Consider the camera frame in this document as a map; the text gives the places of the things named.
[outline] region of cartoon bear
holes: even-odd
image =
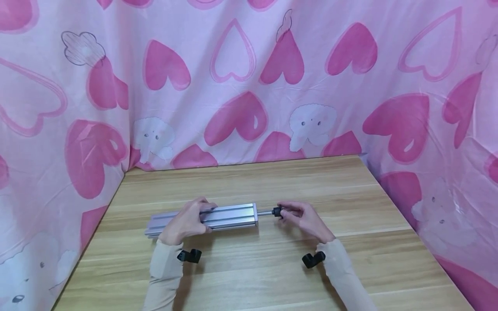
[[[435,254],[444,255],[449,246],[464,247],[477,239],[477,232],[453,200],[446,181],[436,179],[411,213],[419,222],[417,233]]]
[[[325,145],[336,119],[336,110],[330,106],[306,104],[296,108],[289,120],[292,130],[290,151],[299,151],[307,140],[315,146]]]
[[[162,119],[152,116],[135,121],[134,146],[140,150],[140,163],[146,163],[152,153],[162,160],[173,157],[169,145],[175,140],[173,128]]]
[[[57,297],[50,289],[62,284],[78,260],[67,250],[59,258],[59,244],[38,233],[21,252],[0,264],[1,311],[50,311]]]

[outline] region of person's left hand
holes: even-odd
[[[211,232],[211,228],[201,223],[200,212],[217,207],[215,203],[209,203],[205,197],[187,202],[178,215],[166,225],[158,239],[166,245],[180,245],[188,236]]]

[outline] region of pink curtain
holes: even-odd
[[[52,307],[130,167],[362,154],[494,310],[497,45],[497,0],[0,0],[0,307]]]

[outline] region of sleeve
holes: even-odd
[[[323,264],[330,283],[349,311],[375,311],[377,308],[353,270],[351,260],[342,243],[335,239],[319,243],[317,252],[325,254]]]
[[[176,258],[183,243],[169,246],[157,241],[150,261],[150,279],[143,311],[169,311],[183,276],[183,262]]]

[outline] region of wooden tabletop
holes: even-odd
[[[472,310],[357,156],[128,172],[55,310],[140,310],[154,249],[147,221],[197,196],[259,210],[308,201],[379,310]],[[344,310],[322,265],[301,261],[316,241],[275,223],[262,216],[259,228],[187,240],[202,258],[185,264],[175,310]]]

